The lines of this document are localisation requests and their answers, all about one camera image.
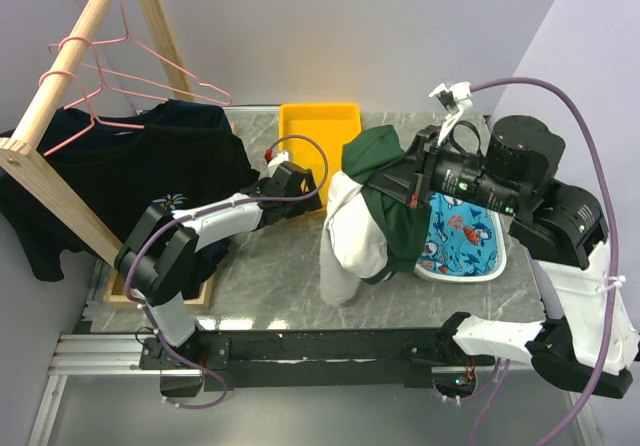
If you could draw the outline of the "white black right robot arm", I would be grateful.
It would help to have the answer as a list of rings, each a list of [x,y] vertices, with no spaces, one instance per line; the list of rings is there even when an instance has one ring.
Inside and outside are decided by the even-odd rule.
[[[435,333],[427,360],[459,365],[493,356],[527,363],[565,391],[622,398],[632,382],[639,335],[617,298],[613,229],[599,199],[555,177],[564,140],[523,115],[500,119],[482,152],[465,153],[439,140],[438,132],[435,126],[419,131],[368,186],[407,212],[441,193],[508,216],[510,236],[541,264],[562,313],[531,323],[454,313]]]

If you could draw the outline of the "green and white t shirt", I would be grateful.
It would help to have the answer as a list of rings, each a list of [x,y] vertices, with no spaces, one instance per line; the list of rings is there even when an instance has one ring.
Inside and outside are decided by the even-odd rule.
[[[411,209],[368,185],[378,168],[403,154],[391,125],[366,129],[343,146],[321,232],[319,294],[325,303],[342,305],[362,283],[414,271],[424,250],[430,208]]]

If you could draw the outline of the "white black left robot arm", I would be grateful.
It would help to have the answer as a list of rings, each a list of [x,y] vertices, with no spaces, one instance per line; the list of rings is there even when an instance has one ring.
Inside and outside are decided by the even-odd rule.
[[[145,311],[163,355],[175,367],[192,365],[199,332],[185,300],[201,283],[200,252],[236,234],[252,232],[322,206],[319,182],[311,170],[291,161],[232,196],[205,206],[168,211],[149,207],[116,256],[114,268],[125,280],[129,300]]]

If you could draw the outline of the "yellow plastic tray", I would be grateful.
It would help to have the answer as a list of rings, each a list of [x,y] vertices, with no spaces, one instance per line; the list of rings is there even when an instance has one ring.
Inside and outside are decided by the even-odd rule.
[[[356,103],[288,103],[279,111],[278,137],[303,135],[324,151],[329,173],[320,190],[326,208],[331,177],[340,169],[342,148],[362,131],[360,108]],[[287,139],[278,145],[287,149],[295,164],[311,169],[316,184],[324,175],[324,163],[317,149],[306,140]]]

